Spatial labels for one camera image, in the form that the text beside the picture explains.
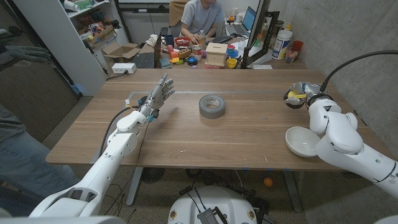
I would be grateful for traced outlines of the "person's right gloved hand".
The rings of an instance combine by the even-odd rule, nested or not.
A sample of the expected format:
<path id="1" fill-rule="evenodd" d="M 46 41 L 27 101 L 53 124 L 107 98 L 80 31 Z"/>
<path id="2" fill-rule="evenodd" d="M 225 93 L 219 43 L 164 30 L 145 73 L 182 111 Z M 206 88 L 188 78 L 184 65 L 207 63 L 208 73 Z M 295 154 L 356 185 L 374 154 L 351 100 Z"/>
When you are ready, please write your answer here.
<path id="1" fill-rule="evenodd" d="M 51 56 L 50 52 L 42 47 L 7 45 L 5 48 L 16 60 L 42 63 L 47 62 Z"/>

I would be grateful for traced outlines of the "person's left gloved hand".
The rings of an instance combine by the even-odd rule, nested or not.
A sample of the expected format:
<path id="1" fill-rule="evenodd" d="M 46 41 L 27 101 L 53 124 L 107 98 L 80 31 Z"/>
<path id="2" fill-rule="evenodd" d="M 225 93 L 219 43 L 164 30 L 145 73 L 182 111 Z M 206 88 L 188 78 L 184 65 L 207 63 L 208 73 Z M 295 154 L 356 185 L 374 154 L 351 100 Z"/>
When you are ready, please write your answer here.
<path id="1" fill-rule="evenodd" d="M 8 32 L 6 29 L 1 29 L 0 44 L 5 45 L 6 43 L 10 42 L 13 37 L 14 35 Z"/>

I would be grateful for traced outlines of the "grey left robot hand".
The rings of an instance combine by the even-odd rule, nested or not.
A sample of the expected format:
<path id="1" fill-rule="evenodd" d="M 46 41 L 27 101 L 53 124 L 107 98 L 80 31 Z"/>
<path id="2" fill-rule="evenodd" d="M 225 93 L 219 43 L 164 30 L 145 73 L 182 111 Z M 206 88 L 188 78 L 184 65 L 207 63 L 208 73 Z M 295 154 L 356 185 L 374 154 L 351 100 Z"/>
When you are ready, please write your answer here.
<path id="1" fill-rule="evenodd" d="M 167 79 L 167 73 L 164 73 L 159 83 L 150 91 L 138 111 L 148 118 L 158 118 L 160 108 L 165 100 L 175 93 L 173 79 Z"/>

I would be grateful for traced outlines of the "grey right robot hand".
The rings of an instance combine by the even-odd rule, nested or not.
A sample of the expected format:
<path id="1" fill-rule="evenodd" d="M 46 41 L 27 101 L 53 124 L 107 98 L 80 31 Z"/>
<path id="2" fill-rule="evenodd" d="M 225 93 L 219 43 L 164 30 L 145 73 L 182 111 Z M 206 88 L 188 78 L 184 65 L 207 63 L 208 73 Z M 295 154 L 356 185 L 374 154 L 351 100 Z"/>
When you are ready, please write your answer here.
<path id="1" fill-rule="evenodd" d="M 309 82 L 294 83 L 284 95 L 284 103 L 293 109 L 299 109 L 303 105 L 310 106 L 313 97 L 322 94 L 320 88 L 320 85 Z"/>

